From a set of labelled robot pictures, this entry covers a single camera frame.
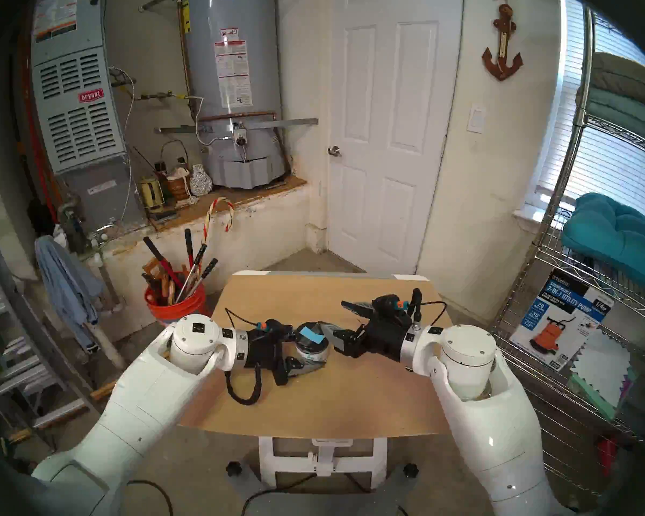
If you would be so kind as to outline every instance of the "blue tape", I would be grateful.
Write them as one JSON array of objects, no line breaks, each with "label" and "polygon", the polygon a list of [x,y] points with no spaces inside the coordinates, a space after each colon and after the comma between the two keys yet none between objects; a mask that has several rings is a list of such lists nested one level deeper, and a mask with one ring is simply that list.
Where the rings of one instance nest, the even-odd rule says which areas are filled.
[{"label": "blue tape", "polygon": [[314,333],[309,328],[303,328],[300,333],[311,342],[315,342],[316,344],[320,344],[323,340],[325,340],[325,337],[323,335]]}]

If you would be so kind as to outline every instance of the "light switch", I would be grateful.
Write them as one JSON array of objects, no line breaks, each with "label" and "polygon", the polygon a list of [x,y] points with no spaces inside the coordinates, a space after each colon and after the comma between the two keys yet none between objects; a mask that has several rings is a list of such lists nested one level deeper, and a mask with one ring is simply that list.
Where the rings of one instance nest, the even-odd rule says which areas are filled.
[{"label": "light switch", "polygon": [[470,115],[468,117],[468,127],[471,133],[482,133],[485,127],[485,107],[480,105],[470,106]]}]

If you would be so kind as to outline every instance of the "table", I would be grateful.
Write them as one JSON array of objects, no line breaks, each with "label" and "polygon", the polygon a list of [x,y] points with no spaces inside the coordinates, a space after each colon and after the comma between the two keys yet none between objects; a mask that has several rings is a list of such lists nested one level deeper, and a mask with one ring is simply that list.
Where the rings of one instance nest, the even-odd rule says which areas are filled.
[{"label": "table", "polygon": [[[420,288],[424,302],[440,300],[433,284],[415,275],[378,279],[367,274],[241,272],[228,281],[213,318],[229,327],[227,307],[253,322],[275,318],[296,327],[322,320],[357,329],[365,321],[342,308],[342,300],[371,301],[396,294],[408,301],[414,288]],[[441,305],[424,306],[424,324],[428,325],[441,310]],[[243,322],[234,324],[250,328]],[[436,325],[452,325],[446,312]],[[250,396],[254,381],[253,370],[232,374],[232,385],[239,396]],[[275,386],[272,374],[263,370],[261,398],[250,407],[229,397],[224,375],[216,372],[180,424],[276,438],[367,439],[449,432],[428,378],[416,376],[380,355],[366,353],[350,359],[335,351],[331,351],[324,368],[294,378],[284,387]]]},{"label": "table", "polygon": [[[433,284],[415,275],[374,278],[366,274],[240,272],[222,291],[213,319],[222,327],[231,327],[225,311],[228,308],[252,322],[274,318],[297,327],[307,321],[327,321],[357,329],[365,320],[344,309],[342,300],[372,301],[396,294],[409,301],[414,288],[420,288],[423,302],[441,301]],[[423,324],[429,325],[441,311],[442,305],[424,306]],[[236,320],[234,324],[237,328],[250,328]],[[452,325],[446,312],[436,325]],[[285,355],[290,354],[287,347],[293,345],[285,344]],[[446,433],[449,429],[428,378],[377,354],[350,359],[331,349],[324,368],[293,378],[284,387],[275,385],[269,371],[263,370],[262,374],[261,398],[248,407],[228,395],[222,373],[212,374],[180,422],[206,431],[259,437],[261,480],[245,462],[231,462],[228,476],[235,490],[249,499],[275,487],[276,472],[287,471],[322,476],[370,472],[374,491],[362,497],[283,493],[271,494],[269,499],[260,496],[249,508],[259,515],[395,515],[397,505],[404,502],[415,484],[417,468],[408,464],[386,479],[387,438]],[[253,370],[232,374],[232,386],[239,396],[250,396],[254,382]],[[310,438],[318,453],[309,452],[307,457],[275,456],[273,438]],[[354,438],[373,439],[373,455],[334,456],[336,447],[350,446]]]}]

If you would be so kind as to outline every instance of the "box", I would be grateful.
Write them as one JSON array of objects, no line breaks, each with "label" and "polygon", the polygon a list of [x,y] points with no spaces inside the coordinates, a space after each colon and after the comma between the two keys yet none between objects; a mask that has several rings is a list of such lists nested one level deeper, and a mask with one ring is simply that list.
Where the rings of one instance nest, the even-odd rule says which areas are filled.
[{"label": "box", "polygon": [[511,340],[561,370],[613,305],[614,300],[604,292],[555,270]]}]

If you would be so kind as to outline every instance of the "orange bucket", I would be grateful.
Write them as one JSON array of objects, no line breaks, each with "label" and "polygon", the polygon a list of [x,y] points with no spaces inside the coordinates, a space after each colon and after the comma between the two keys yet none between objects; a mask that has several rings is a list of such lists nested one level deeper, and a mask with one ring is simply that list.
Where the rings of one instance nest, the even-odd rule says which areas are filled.
[{"label": "orange bucket", "polygon": [[[151,292],[151,288],[146,289],[146,294]],[[190,297],[182,301],[181,303],[176,303],[175,305],[162,306],[155,305],[154,303],[149,303],[146,301],[150,313],[155,316],[155,318],[162,325],[170,325],[177,320],[188,316],[189,314],[204,314],[206,316],[211,316],[211,313],[206,308],[206,290],[203,288],[203,285],[199,285]]]}]

